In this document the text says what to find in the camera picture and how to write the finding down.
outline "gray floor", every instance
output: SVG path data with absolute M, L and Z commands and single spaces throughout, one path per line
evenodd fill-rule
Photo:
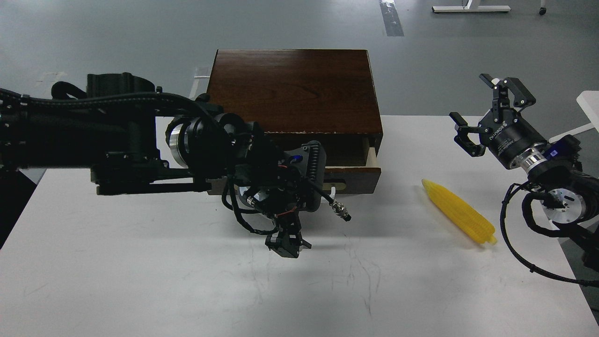
M 58 77 L 84 87 L 87 73 L 128 71 L 187 95 L 217 49 L 367 49 L 381 114 L 481 115 L 491 92 L 478 75 L 490 73 L 536 96 L 524 116 L 545 137 L 588 123 L 576 97 L 599 90 L 599 2 L 549 0 L 545 16 L 537 0 L 482 4 L 512 11 L 434 14 L 459 1 L 397 0 L 405 36 L 388 37 L 378 0 L 0 0 L 0 86 L 49 97 Z M 580 138 L 597 176 L 599 134 Z

